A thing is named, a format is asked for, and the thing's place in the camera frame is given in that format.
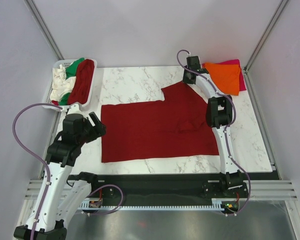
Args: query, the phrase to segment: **marble table top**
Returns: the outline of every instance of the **marble table top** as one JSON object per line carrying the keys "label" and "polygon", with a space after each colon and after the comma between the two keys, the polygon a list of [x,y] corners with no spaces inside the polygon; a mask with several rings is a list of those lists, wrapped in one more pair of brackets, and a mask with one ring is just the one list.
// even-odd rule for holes
{"label": "marble table top", "polygon": [[[112,67],[97,68],[90,104],[85,113],[95,112],[100,118],[101,106],[164,100],[161,88],[182,80],[180,66]],[[203,97],[201,90],[191,87]],[[256,116],[247,91],[233,97],[237,119],[231,126],[235,160],[248,172],[271,172],[272,167],[258,127]],[[61,114],[58,131],[62,130]],[[220,158],[196,155],[173,158],[136,159],[122,162],[101,163],[102,139],[85,144],[76,160],[72,174],[190,174],[219,173]]]}

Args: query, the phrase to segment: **white cloth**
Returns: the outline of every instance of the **white cloth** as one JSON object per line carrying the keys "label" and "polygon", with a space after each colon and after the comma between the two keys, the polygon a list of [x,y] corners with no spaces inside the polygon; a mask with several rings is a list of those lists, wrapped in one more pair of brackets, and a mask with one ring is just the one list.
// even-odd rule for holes
{"label": "white cloth", "polygon": [[52,92],[50,94],[50,100],[57,102],[59,102],[65,94],[72,92],[76,82],[75,76],[66,79],[66,68],[61,64],[59,67],[60,68],[52,68],[53,80]]}

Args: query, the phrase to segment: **green cloth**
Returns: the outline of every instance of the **green cloth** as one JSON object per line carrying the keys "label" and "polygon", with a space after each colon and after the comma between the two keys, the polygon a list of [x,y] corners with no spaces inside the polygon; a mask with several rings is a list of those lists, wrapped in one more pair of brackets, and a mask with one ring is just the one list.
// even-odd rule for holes
{"label": "green cloth", "polygon": [[68,79],[70,77],[75,77],[76,76],[76,72],[77,72],[77,67],[80,63],[82,63],[85,59],[82,57],[82,58],[79,58],[78,60],[74,61],[70,66],[68,66],[66,69],[65,69],[65,74],[66,74],[66,78],[65,79]]}
{"label": "green cloth", "polygon": [[59,102],[59,106],[66,106],[68,105],[68,98],[70,96],[71,92],[66,93],[65,95],[62,96],[60,102]]}

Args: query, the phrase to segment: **wall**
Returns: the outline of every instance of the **wall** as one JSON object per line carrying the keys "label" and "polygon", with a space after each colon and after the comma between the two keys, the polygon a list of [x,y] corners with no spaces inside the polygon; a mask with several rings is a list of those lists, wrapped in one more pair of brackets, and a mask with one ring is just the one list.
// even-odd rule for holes
{"label": "wall", "polygon": [[[57,59],[22,0],[0,1],[0,240],[9,240],[17,224],[30,178],[40,165],[12,134],[15,115],[42,101]],[[20,139],[44,153],[55,112],[37,107],[19,119]]]}
{"label": "wall", "polygon": [[99,67],[176,66],[188,49],[202,62],[244,66],[280,0],[34,0],[64,58]]}
{"label": "wall", "polygon": [[300,0],[288,4],[250,75],[280,173],[300,200]]}

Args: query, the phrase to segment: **gray floor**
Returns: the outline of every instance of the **gray floor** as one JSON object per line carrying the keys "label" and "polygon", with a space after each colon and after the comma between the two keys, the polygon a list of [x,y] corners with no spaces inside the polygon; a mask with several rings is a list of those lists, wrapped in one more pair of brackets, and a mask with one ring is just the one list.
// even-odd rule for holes
{"label": "gray floor", "polygon": [[295,240],[285,204],[249,202],[236,217],[206,211],[75,215],[67,240]]}

